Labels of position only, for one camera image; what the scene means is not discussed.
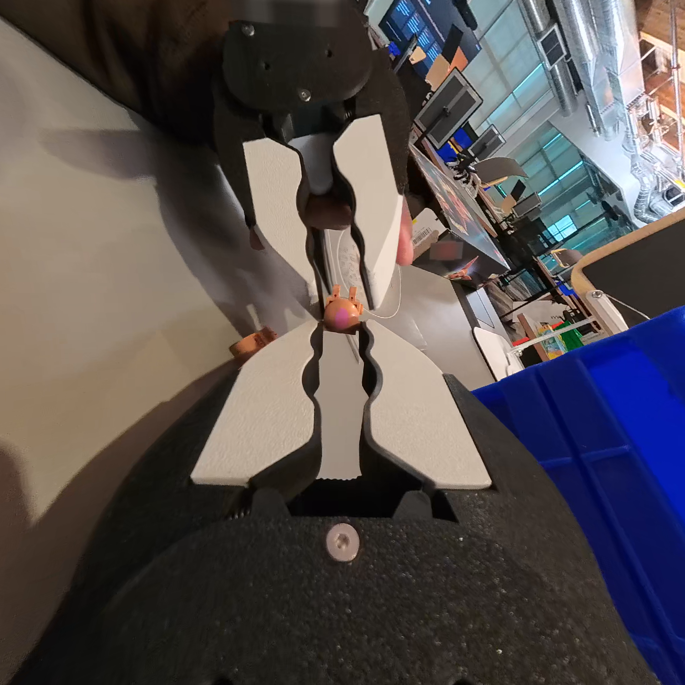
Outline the person's left hand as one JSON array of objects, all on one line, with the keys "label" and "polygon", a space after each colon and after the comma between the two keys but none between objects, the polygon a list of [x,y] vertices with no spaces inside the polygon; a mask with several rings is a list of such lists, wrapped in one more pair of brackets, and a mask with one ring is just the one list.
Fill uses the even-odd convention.
[{"label": "person's left hand", "polygon": [[[407,266],[414,260],[413,224],[406,198],[402,201],[396,262],[400,266]],[[304,210],[304,223],[311,229],[342,231],[351,227],[351,220],[352,211],[349,205],[334,195],[311,194],[308,197]]]}]

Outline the black computer monitor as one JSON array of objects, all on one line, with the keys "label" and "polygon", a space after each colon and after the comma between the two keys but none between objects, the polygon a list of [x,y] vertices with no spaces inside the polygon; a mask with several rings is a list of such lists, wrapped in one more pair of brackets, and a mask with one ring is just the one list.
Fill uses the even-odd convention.
[{"label": "black computer monitor", "polygon": [[399,47],[416,35],[424,50],[434,47],[440,53],[453,24],[453,10],[450,1],[393,1],[380,27]]}]

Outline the small orange brick assembly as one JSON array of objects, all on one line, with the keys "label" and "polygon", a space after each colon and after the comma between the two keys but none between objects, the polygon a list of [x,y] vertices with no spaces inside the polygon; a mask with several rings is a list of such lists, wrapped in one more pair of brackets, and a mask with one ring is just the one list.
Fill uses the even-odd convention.
[{"label": "small orange brick assembly", "polygon": [[323,313],[326,330],[345,335],[354,335],[357,332],[364,306],[357,299],[356,293],[357,288],[353,286],[349,289],[348,295],[344,296],[341,286],[333,285]]}]

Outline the colourful printed toy box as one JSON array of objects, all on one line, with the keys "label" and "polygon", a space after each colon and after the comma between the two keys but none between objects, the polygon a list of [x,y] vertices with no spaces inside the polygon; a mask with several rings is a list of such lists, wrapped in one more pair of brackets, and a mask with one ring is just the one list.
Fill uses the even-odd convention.
[{"label": "colourful printed toy box", "polygon": [[416,147],[407,159],[407,204],[416,233],[429,243],[415,247],[415,265],[472,288],[505,275],[511,264],[491,235],[492,225],[464,184],[455,181]]}]

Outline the black board with wooden edge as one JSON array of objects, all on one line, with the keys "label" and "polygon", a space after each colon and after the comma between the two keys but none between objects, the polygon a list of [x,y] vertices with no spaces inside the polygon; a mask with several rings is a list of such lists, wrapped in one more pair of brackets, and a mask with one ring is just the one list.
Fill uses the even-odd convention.
[{"label": "black board with wooden edge", "polygon": [[610,333],[684,306],[684,209],[586,254],[571,284]]}]

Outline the person's left forearm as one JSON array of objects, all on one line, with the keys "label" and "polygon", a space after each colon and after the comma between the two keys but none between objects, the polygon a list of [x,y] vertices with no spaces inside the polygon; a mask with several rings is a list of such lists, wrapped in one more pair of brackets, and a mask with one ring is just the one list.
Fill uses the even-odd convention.
[{"label": "person's left forearm", "polygon": [[1,17],[162,131],[215,148],[212,80],[237,1],[2,1]]}]

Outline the grey desk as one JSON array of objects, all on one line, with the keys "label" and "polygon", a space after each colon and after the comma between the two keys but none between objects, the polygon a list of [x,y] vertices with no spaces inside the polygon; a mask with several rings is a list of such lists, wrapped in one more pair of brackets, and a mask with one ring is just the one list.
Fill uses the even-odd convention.
[{"label": "grey desk", "polygon": [[142,454],[308,313],[253,250],[213,155],[1,22],[1,683],[51,621]]}]

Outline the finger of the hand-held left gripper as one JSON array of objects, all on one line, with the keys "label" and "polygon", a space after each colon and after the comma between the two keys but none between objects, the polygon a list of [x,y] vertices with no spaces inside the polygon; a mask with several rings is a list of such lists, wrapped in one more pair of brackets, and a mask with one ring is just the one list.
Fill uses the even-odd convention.
[{"label": "finger of the hand-held left gripper", "polygon": [[369,308],[383,305],[397,263],[403,198],[397,189],[381,115],[355,118],[328,134],[331,183],[347,191],[360,277]]},{"label": "finger of the hand-held left gripper", "polygon": [[319,304],[311,236],[302,211],[310,189],[298,150],[261,138],[243,143],[255,232],[275,262],[285,286],[303,308]]}]

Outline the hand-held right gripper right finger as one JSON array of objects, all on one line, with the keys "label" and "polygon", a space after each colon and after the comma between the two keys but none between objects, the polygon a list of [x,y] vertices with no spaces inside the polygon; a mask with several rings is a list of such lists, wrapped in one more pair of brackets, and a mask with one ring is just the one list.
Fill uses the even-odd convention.
[{"label": "hand-held right gripper right finger", "polygon": [[491,476],[441,370],[379,322],[360,327],[362,475],[400,490],[478,491]]}]

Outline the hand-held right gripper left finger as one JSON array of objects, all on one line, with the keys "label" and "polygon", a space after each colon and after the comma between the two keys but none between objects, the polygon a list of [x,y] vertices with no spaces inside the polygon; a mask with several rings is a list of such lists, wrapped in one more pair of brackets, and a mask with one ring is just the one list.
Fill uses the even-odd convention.
[{"label": "hand-held right gripper left finger", "polygon": [[307,321],[240,368],[199,459],[197,485],[304,489],[321,468],[323,326]]}]

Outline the white curved board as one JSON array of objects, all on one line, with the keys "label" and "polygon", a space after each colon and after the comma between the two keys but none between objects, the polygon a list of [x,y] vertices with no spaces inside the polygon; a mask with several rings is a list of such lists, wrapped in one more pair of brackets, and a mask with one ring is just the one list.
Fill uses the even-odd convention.
[{"label": "white curved board", "polygon": [[499,334],[475,327],[472,329],[472,335],[495,381],[504,380],[525,370],[514,348]]}]

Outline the small brown brick piece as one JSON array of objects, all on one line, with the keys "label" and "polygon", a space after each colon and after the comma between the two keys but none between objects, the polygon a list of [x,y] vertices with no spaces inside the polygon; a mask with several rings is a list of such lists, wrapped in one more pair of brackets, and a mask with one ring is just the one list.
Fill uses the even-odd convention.
[{"label": "small brown brick piece", "polygon": [[245,336],[229,347],[229,351],[236,363],[243,365],[247,360],[256,355],[261,349],[271,344],[278,335],[268,326]]}]

